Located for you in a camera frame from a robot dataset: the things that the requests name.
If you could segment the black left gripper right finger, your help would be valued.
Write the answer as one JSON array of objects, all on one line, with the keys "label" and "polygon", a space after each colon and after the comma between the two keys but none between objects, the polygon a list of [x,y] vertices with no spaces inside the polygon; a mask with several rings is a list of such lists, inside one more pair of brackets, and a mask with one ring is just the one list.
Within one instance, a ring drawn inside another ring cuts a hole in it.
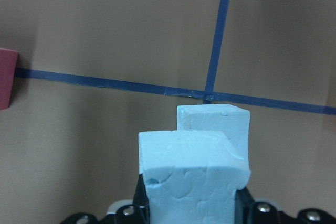
[{"label": "black left gripper right finger", "polygon": [[254,199],[247,189],[237,190],[235,194],[235,215],[234,224],[247,224],[250,212],[250,206],[254,203]]}]

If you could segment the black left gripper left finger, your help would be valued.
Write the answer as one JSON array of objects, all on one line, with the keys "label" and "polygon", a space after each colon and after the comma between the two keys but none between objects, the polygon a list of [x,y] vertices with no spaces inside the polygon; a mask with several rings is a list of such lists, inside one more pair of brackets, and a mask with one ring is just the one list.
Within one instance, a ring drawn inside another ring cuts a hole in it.
[{"label": "black left gripper left finger", "polygon": [[143,174],[139,175],[138,182],[136,185],[135,193],[133,196],[133,204],[140,211],[141,223],[150,223],[150,207],[149,200],[146,194],[146,188],[143,180]]}]

